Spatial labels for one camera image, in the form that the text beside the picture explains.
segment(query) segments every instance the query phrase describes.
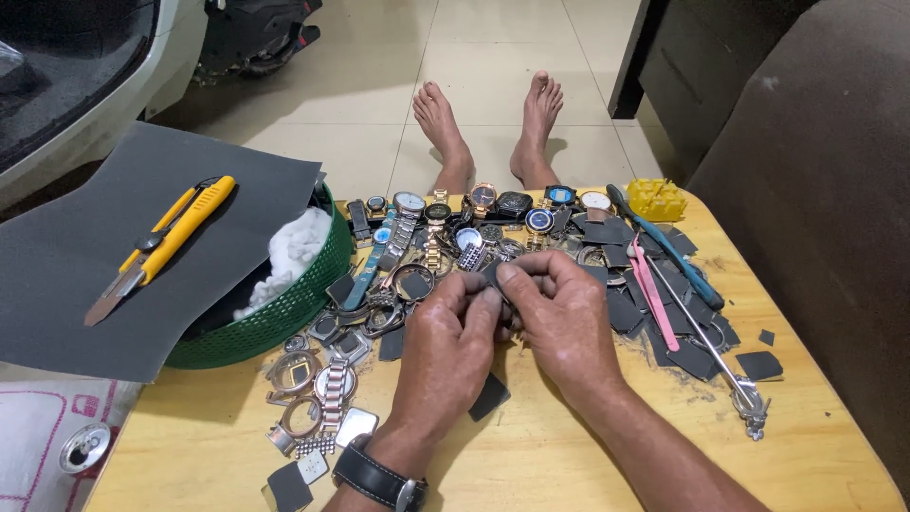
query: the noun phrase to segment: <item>fingernail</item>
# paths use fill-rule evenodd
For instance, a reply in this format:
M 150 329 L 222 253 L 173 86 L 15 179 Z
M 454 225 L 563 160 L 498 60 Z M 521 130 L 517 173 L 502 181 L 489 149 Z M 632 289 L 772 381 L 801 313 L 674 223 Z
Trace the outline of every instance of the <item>fingernail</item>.
M 502 303 L 502 296 L 493 288 L 488 287 L 480 294 L 480 297 L 491 306 L 497 306 Z
M 518 269 L 515 268 L 515 265 L 509 265 L 508 263 L 503 263 L 496 269 L 496 277 L 501 281 L 505 282 L 515 276 L 518 273 Z

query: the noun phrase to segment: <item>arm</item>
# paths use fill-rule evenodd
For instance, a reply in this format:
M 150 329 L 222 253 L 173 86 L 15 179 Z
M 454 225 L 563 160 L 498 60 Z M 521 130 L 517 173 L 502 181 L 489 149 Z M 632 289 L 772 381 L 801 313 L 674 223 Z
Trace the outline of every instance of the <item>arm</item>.
M 485 286 L 480 274 L 452 274 L 408 317 L 392 410 L 365 449 L 399 475 L 421 480 L 436 446 L 480 395 L 502 309 L 499 293 Z M 342 484 L 323 508 L 338 511 L 389 509 Z
M 645 508 L 767 511 L 625 383 L 597 280 L 557 251 L 512 263 L 497 278 L 538 365 L 615 455 Z

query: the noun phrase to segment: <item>tile floor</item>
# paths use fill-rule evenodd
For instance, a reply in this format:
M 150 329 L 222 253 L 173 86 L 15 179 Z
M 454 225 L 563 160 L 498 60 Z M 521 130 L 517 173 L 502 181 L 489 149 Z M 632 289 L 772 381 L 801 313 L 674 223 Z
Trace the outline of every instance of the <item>tile floor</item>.
M 324 162 L 337 198 L 427 190 L 438 154 L 410 110 L 432 79 L 455 111 L 476 180 L 519 189 L 509 156 L 531 76 L 562 82 L 547 147 L 568 185 L 656 178 L 675 165 L 650 104 L 613 122 L 613 83 L 639 0 L 325 0 L 322 38 L 273 77 L 194 88 L 156 122 Z

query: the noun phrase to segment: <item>black leather watch strap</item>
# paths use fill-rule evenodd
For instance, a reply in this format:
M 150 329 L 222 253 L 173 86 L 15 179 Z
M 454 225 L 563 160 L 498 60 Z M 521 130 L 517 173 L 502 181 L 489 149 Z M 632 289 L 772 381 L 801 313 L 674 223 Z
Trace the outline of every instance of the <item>black leather watch strap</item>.
M 336 485 L 340 480 L 362 495 L 395 510 L 401 489 L 407 484 L 408 479 L 365 454 L 363 448 L 368 441 L 368 438 L 355 439 L 342 452 L 333 472 L 333 476 L 337 479 Z M 404 510 L 419 512 L 423 508 L 427 490 L 425 479 L 418 482 L 411 495 L 412 498 Z

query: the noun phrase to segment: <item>metal rod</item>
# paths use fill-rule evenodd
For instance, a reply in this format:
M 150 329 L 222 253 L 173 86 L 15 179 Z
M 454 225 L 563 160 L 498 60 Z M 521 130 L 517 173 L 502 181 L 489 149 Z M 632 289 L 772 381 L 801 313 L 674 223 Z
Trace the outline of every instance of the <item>metal rod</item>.
M 654 269 L 654 273 L 657 274 L 657 277 L 661 280 L 661 282 L 663 283 L 663 286 L 666 287 L 667 292 L 673 298 L 673 301 L 676 302 L 676 305 L 680 307 L 680 309 L 682 310 L 682 314 L 685 315 L 686 320 L 688 320 L 689 323 L 692 325 L 692 328 L 695 330 L 695 333 L 698 334 L 698 337 L 699 337 L 699 339 L 702 340 L 702 343 L 704 343 L 704 346 L 708 347 L 708 352 L 710 352 L 711 355 L 714 357 L 714 360 L 715 360 L 715 362 L 717 362 L 717 365 L 720 366 L 721 370 L 723 370 L 723 372 L 727 375 L 727 379 L 730 380 L 730 385 L 733 387 L 733 389 L 736 390 L 736 393 L 738 393 L 742 397 L 742 399 L 746 402 L 746 404 L 749 405 L 749 408 L 754 409 L 755 405 L 752 403 L 752 399 L 749 398 L 749 396 L 743 390 L 743 387 L 740 386 L 739 381 L 736 380 L 736 375 L 733 375 L 733 372 L 730 371 L 730 367 L 727 366 L 727 363 L 725 363 L 723 361 L 723 358 L 721 358 L 721 354 L 719 352 L 717 352 L 717 349 L 714 348 L 714 345 L 711 343 L 711 340 L 709 340 L 708 336 L 706 336 L 704 331 L 702 331 L 702 326 L 698 324 L 698 322 L 695 320 L 694 317 L 692 317 L 692 314 L 685 307 L 685 304 L 683 304 L 683 300 L 680 299 L 679 295 L 677 295 L 676 292 L 673 290 L 673 288 L 670 287 L 670 283 L 667 281 L 667 278 L 663 277 L 663 274 L 657 268 L 657 263 L 655 263 L 654 260 L 651 259 L 651 256 L 645 256 L 645 259 L 648 261 L 648 263 L 651 264 L 651 268 Z

